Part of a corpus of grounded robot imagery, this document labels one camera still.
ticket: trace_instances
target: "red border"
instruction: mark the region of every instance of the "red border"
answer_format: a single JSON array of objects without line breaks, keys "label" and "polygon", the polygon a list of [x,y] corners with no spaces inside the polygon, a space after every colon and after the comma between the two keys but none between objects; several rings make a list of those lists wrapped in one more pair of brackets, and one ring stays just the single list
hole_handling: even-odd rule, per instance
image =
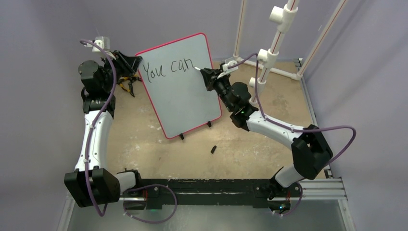
[{"label": "red border", "polygon": [[[147,49],[147,50],[145,50],[145,51],[140,51],[140,52],[136,53],[135,56],[140,55],[140,54],[143,54],[143,53],[148,52],[148,51],[151,51],[151,50],[154,50],[154,49],[157,49],[157,48],[160,48],[160,47],[163,47],[163,46],[166,46],[166,45],[169,45],[169,44],[172,44],[172,43],[175,43],[175,42],[178,42],[178,41],[181,41],[181,40],[184,40],[184,39],[188,39],[188,38],[197,36],[197,35],[204,35],[204,37],[205,37],[205,42],[207,43],[208,56],[210,57],[211,68],[213,68],[213,62],[212,62],[212,60],[211,60],[210,47],[208,46],[207,35],[205,35],[203,32],[199,32],[199,33],[197,33],[197,34],[193,34],[193,35],[190,35],[190,36],[187,36],[187,37],[184,37],[184,38],[180,38],[180,39],[177,39],[177,40],[175,40],[175,41],[168,42],[168,43],[165,43],[165,44],[163,44],[163,45],[160,45],[160,46],[157,46],[157,47],[153,47],[153,48]],[[160,121],[160,118],[159,118],[159,115],[158,115],[157,112],[156,112],[156,108],[154,107],[154,104],[153,104],[153,102],[152,102],[152,99],[150,98],[150,94],[149,94],[149,92],[147,91],[146,84],[144,84],[144,81],[142,81],[142,83],[143,83],[144,89],[145,89],[146,92],[147,92],[147,96],[149,97],[150,103],[151,103],[152,106],[153,106],[154,113],[156,114],[156,117],[157,117],[157,119],[159,120],[159,124],[160,124],[160,126],[163,128],[162,122]],[[217,119],[219,119],[219,118],[221,118],[221,116],[222,116],[222,108],[221,108],[221,101],[220,101],[220,99],[218,99],[218,103],[219,103],[219,110],[220,110],[220,112],[221,112],[221,115],[220,115],[218,118],[215,118],[215,119],[211,120],[211,122],[212,122],[212,121],[215,121],[215,120],[217,120]],[[192,129],[190,129],[190,130],[187,130],[187,131],[183,132],[183,134],[186,133],[186,132],[189,132],[189,131],[191,131],[191,130],[194,130],[194,129],[196,129],[196,128],[199,128],[199,127],[201,127],[201,126],[203,126],[203,125],[206,125],[206,124],[207,124],[207,123],[205,122],[205,123],[203,123],[203,124],[201,124],[201,125],[199,125],[199,126],[196,126],[195,128],[192,128]],[[162,130],[163,130],[163,133],[164,133],[164,135],[165,135],[165,137],[166,137],[167,139],[172,139],[172,138],[175,138],[175,137],[178,136],[178,135],[176,135],[176,136],[173,136],[173,137],[170,137],[170,138],[169,138],[169,137],[167,137],[167,135],[166,135],[166,131],[165,131],[164,129],[162,129]]]}]

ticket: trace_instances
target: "yellow and black clamp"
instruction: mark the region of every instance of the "yellow and black clamp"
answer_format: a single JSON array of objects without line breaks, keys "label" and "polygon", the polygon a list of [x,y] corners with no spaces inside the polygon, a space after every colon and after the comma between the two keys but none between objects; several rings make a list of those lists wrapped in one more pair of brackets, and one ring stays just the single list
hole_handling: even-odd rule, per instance
[{"label": "yellow and black clamp", "polygon": [[[129,80],[129,82],[128,82],[128,84],[127,84],[127,85],[129,86],[129,89],[125,88],[125,86],[123,85],[123,82],[124,82],[124,81],[127,81],[127,80]],[[119,86],[120,86],[124,91],[129,92],[131,96],[135,97],[135,94],[133,93],[133,83],[136,82],[136,81],[141,81],[141,78],[138,77],[138,76],[133,76],[133,77],[121,77],[121,78],[118,80],[117,83],[119,84]]]}]

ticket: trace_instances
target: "metal frame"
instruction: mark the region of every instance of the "metal frame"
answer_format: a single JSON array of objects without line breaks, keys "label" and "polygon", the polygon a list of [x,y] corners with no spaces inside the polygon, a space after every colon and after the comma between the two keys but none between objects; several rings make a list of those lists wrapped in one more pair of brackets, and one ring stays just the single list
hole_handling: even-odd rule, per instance
[{"label": "metal frame", "polygon": [[[307,91],[305,80],[301,79],[301,86],[303,95],[309,110],[310,119],[312,123],[317,125],[316,116],[313,110],[312,103]],[[331,169],[329,166],[324,168],[325,171],[329,172],[331,175]],[[316,180],[303,180],[300,182],[303,190],[302,200],[337,200],[340,207],[340,213],[344,222],[344,226],[347,231],[355,231],[356,228],[353,223],[353,219],[350,215],[350,211],[347,203],[347,195],[344,190],[344,185],[342,179],[333,179],[331,176],[327,179],[316,179]],[[281,201],[285,198],[276,197],[272,201]],[[144,199],[142,197],[121,197],[121,201],[137,201],[142,202]],[[64,209],[58,224],[57,231],[67,231],[71,215],[73,213],[75,201],[70,194],[67,195],[65,199]]]}]

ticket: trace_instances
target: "plywood surface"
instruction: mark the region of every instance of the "plywood surface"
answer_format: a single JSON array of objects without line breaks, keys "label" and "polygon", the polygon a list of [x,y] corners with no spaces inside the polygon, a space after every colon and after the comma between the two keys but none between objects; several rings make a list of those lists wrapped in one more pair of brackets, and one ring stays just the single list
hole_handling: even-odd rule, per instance
[{"label": "plywood surface", "polygon": [[[277,63],[276,67],[296,72],[292,62]],[[254,67],[241,65],[230,80],[248,83],[254,75]],[[280,143],[236,128],[224,105],[223,116],[211,128],[203,126],[188,132],[183,141],[168,140],[142,83],[133,86],[135,98],[119,87],[115,91],[116,110],[107,155],[112,173],[126,167],[138,169],[142,178],[270,178],[292,163],[291,151]],[[270,73],[261,103],[270,116],[296,125],[310,124],[299,81]],[[211,154],[214,145],[217,149]]]}]

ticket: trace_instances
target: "whiteboard with red border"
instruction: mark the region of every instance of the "whiteboard with red border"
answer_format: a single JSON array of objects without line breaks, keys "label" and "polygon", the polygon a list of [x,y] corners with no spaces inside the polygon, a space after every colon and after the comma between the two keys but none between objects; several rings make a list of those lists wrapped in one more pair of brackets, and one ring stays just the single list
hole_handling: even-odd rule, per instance
[{"label": "whiteboard with red border", "polygon": [[207,37],[198,33],[136,54],[138,73],[167,139],[221,117],[215,91],[194,67],[212,68]]}]

